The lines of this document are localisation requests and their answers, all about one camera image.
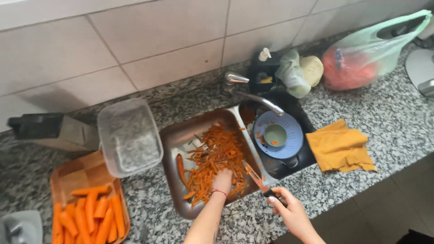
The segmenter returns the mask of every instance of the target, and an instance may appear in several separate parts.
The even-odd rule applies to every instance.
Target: soap dispenser
[[[277,52],[270,52],[268,48],[264,48],[260,53],[254,53],[247,71],[250,92],[257,94],[270,91],[277,83],[274,73],[279,67],[280,60]]]

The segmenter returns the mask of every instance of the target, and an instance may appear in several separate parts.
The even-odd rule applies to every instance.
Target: vegetable peeler
[[[253,171],[252,167],[246,161],[242,160],[242,162],[244,164],[244,167],[246,168],[247,174],[249,174],[252,177],[253,181],[255,181],[256,185],[261,188],[262,195],[264,195],[264,197],[266,198],[275,197],[287,208],[288,203],[284,199],[278,198],[277,195],[273,192],[273,190],[271,190],[268,186],[262,184],[262,179],[255,171]]]

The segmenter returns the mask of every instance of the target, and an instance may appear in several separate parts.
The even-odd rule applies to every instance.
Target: clear plastic container lid
[[[123,178],[157,165],[163,146],[146,100],[132,98],[107,106],[98,114],[98,131],[111,175]]]

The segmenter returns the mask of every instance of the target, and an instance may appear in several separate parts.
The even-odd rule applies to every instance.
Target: yellow towel
[[[359,130],[348,129],[344,119],[308,133],[306,138],[322,172],[358,168],[377,171],[364,146],[368,138]]]

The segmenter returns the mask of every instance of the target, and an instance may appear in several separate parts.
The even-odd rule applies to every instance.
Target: red string bracelet
[[[224,193],[224,192],[222,192],[222,191],[220,191],[220,190],[217,190],[217,189],[215,189],[214,191],[212,191],[211,192],[211,195],[215,192],[215,191],[218,191],[218,192],[221,192],[221,193],[223,193],[225,196],[226,196],[226,198],[227,198],[227,195],[226,195],[226,193]]]

